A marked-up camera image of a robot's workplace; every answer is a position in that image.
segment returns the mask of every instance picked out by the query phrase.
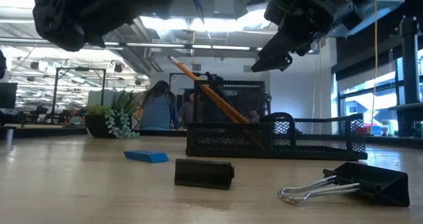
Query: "silver binder clip handle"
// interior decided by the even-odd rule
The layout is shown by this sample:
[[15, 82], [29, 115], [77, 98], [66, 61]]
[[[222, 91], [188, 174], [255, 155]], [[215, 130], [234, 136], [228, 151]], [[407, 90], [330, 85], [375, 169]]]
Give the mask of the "silver binder clip handle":
[[[317, 189], [329, 184], [333, 184], [336, 181], [336, 175], [324, 178], [312, 184], [308, 184], [306, 186], [298, 187], [298, 188], [282, 188], [278, 192], [279, 199], [290, 203], [290, 204], [300, 204], [304, 202], [307, 198], [312, 197], [319, 197], [319, 196], [327, 196], [327, 195], [334, 195], [334, 194], [349, 194], [352, 192], [357, 192], [360, 190], [360, 184], [347, 184], [341, 186], [335, 186], [332, 188], [321, 188]], [[288, 194], [298, 194], [307, 192], [304, 196], [301, 197], [293, 197]]]

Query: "wooden table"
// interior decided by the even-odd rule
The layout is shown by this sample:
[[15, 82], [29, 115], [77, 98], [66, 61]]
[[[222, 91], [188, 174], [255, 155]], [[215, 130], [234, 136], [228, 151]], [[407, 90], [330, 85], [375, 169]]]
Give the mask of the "wooden table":
[[[313, 198], [303, 206], [278, 199], [282, 186], [323, 177], [338, 161], [220, 159], [235, 166], [229, 191], [175, 186], [174, 162], [185, 138], [122, 141], [88, 136], [16, 139], [0, 156], [0, 220], [19, 223], [423, 223], [423, 151], [369, 146], [369, 165], [410, 176], [409, 208], [349, 196]], [[126, 160], [125, 149], [165, 151], [170, 161]]]

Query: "succulent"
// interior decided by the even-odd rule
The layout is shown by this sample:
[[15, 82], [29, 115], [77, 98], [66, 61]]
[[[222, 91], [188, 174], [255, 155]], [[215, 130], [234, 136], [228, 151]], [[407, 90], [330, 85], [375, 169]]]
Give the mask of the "succulent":
[[[138, 133], [131, 131], [131, 128], [129, 127], [130, 117], [124, 113], [123, 109], [120, 111], [108, 109], [104, 117], [107, 119], [106, 125], [109, 134], [112, 134], [119, 139], [139, 138]], [[115, 120], [120, 121], [120, 127], [114, 126], [116, 124]]]
[[[135, 96], [133, 91], [123, 90], [113, 96], [111, 107], [92, 105], [87, 106], [85, 110], [90, 115], [103, 115], [106, 118], [105, 123], [109, 134], [120, 139], [138, 138], [139, 134], [131, 130], [130, 118], [137, 110], [143, 96], [140, 99], [136, 99]], [[116, 126], [116, 121], [119, 121], [120, 126]]]

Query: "mesh tray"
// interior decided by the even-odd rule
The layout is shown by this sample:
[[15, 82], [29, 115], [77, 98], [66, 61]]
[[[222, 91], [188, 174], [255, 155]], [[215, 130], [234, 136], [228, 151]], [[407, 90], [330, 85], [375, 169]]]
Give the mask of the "mesh tray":
[[266, 93], [263, 81], [195, 81], [194, 122], [231, 122], [200, 85], [211, 88], [249, 122], [259, 123], [264, 117]]
[[276, 159], [367, 159], [363, 115], [331, 119], [294, 119], [271, 114], [259, 124], [188, 124], [186, 154], [204, 157]]

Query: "blue shirt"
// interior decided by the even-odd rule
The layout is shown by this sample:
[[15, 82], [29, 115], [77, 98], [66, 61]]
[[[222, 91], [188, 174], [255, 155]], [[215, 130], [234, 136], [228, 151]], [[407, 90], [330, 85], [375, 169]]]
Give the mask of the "blue shirt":
[[176, 105], [171, 105], [169, 96], [163, 94], [155, 98], [150, 97], [145, 103], [139, 128], [141, 130], [169, 131], [171, 120], [174, 128], [178, 128], [178, 114]]

